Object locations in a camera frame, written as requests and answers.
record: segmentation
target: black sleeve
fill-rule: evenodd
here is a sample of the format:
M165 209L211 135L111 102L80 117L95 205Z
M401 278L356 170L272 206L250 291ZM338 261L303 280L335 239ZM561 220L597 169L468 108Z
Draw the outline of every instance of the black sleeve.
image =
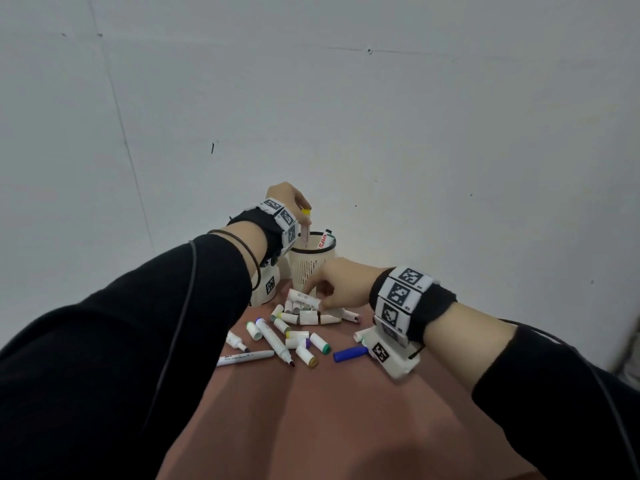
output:
M640 453L640 393L597 369ZM570 349L519 327L473 390L474 402L548 480L634 479L609 405Z
M155 478L251 297L233 244L195 243L191 301L142 438L191 277L188 244L42 316L2 350L0 478Z

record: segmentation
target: wristband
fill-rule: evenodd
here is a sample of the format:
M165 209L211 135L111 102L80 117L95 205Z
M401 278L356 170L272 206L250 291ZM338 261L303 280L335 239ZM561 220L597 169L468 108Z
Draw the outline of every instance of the wristband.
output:
M267 252L261 266L274 266L279 257L284 256L298 238L298 221L294 215L276 199L268 198L256 207L246 209L228 224L240 221L253 222L264 231L267 238Z
M369 294L376 325L403 347L409 341L424 345L424 329L454 301L454 293L409 266L382 272Z

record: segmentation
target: blue marker cap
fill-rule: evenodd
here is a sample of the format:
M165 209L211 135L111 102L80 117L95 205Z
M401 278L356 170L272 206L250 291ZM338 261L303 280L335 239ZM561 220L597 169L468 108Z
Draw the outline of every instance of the blue marker cap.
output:
M369 349L363 345L351 347L350 349L341 350L333 353L334 362L343 362L356 357L361 357L369 353Z

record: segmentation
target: mesh cup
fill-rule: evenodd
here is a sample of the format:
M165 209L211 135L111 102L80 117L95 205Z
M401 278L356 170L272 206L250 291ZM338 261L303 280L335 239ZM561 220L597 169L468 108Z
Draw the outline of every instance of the mesh cup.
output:
M302 291L309 276L320 268L325 261L335 258L335 237L330 246L316 249L320 239L322 239L322 234L322 232L311 232L307 249L302 247L302 240L299 237L289 251L289 265L291 266L291 279L294 290ZM310 294L315 296L316 289L314 288Z

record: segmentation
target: white wall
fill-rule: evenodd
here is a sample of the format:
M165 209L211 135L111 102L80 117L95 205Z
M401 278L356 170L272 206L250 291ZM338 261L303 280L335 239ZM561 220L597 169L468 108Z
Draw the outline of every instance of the white wall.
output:
M290 180L341 255L612 364L640 313L638 13L0 0L0 342Z

